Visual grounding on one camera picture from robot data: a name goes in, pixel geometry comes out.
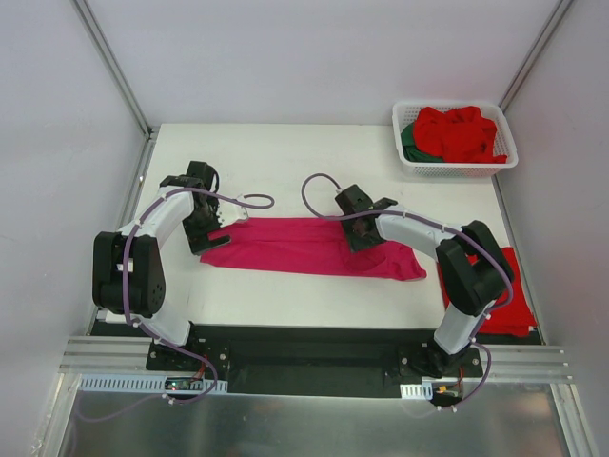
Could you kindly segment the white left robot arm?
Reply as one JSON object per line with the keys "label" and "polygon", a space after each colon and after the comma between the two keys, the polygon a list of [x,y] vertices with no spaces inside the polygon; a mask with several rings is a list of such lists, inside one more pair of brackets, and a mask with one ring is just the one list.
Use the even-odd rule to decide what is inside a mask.
{"label": "white left robot arm", "polygon": [[182,370],[200,363],[202,349],[189,339],[188,319],[169,309],[161,247],[177,228],[195,256],[229,243],[227,235],[210,236],[228,224],[215,196],[219,185],[213,166],[192,161],[184,174],[161,182],[153,209],[118,231],[100,232],[93,242],[93,303],[169,341],[168,359]]}

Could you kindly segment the pink t shirt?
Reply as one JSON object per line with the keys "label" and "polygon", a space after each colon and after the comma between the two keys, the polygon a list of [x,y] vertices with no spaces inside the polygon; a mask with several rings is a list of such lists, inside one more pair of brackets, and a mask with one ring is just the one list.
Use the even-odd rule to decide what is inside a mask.
{"label": "pink t shirt", "polygon": [[416,281],[427,277],[412,248],[385,242],[353,252],[338,222],[250,218],[219,232],[230,241],[200,257],[216,268]]}

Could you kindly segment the white plastic laundry basket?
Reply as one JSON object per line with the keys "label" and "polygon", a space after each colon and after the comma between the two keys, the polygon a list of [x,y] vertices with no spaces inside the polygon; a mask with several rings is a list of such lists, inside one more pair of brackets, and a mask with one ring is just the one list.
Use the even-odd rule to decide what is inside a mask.
{"label": "white plastic laundry basket", "polygon": [[399,101],[391,120],[406,175],[487,178],[519,162],[507,120],[490,103]]}

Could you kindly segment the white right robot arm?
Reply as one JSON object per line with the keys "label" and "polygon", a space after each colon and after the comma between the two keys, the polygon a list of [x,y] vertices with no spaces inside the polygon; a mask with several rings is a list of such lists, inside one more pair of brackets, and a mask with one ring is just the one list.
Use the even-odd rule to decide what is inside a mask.
{"label": "white right robot arm", "polygon": [[408,357],[420,375],[441,378],[462,364],[483,322],[501,298],[514,295],[514,272],[489,227],[478,220],[456,227],[412,212],[398,202],[376,202],[359,186],[338,191],[349,246],[358,251],[395,242],[436,261],[448,306],[425,347]]}

